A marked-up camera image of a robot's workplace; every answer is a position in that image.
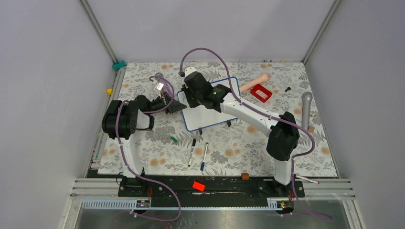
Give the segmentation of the blue framed whiteboard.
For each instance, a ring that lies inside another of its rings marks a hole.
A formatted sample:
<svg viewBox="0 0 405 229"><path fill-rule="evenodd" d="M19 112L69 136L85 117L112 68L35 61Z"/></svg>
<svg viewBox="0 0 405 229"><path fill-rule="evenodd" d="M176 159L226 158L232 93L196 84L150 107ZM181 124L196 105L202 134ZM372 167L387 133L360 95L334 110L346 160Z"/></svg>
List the blue framed whiteboard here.
<svg viewBox="0 0 405 229"><path fill-rule="evenodd" d="M203 105L195 108L190 108L190 105L186 99L184 91L177 92L178 102L186 105L187 107L181 111L186 129L189 132L204 129L220 123L226 123L227 121L233 121L236 117L219 113L216 110L206 109Z"/></svg>

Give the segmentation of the green marker cap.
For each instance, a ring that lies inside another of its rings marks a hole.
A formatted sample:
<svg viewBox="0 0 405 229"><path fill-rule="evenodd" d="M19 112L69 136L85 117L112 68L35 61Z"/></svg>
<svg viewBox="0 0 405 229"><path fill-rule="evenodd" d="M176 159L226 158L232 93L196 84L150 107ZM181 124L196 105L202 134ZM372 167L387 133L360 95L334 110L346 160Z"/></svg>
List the green marker cap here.
<svg viewBox="0 0 405 229"><path fill-rule="evenodd" d="M177 140L175 137L171 136L170 139L171 139L173 142L178 143L178 140Z"/></svg>

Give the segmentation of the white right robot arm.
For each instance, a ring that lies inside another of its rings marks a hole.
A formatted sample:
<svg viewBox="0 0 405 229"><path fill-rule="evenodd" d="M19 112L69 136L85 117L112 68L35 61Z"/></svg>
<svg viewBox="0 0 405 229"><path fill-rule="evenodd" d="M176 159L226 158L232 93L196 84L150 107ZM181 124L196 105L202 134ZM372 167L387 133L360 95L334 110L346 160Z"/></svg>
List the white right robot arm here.
<svg viewBox="0 0 405 229"><path fill-rule="evenodd" d="M230 86L213 86L194 67L186 68L179 74L184 78L181 89L191 108L203 106L234 116L268 137L266 151L275 161L274 190L282 197L287 196L293 190L291 153L298 146L299 140L294 115L265 110L236 95Z"/></svg>

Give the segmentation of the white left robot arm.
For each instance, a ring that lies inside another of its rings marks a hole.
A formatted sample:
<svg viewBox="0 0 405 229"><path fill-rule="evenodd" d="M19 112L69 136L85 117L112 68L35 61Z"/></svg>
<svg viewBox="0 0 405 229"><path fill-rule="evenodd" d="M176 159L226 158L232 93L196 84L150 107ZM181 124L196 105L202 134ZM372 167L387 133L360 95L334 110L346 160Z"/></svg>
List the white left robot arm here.
<svg viewBox="0 0 405 229"><path fill-rule="evenodd" d="M136 131L151 131L154 127L154 113L164 111L173 114L187 108L185 104L174 100L168 93L149 100L138 95L134 100L110 102L102 119L102 130L109 139L114 140L123 164L122 175L136 178L130 183L130 190L136 196L148 191L147 181L139 178L144 173L140 153L135 144Z"/></svg>

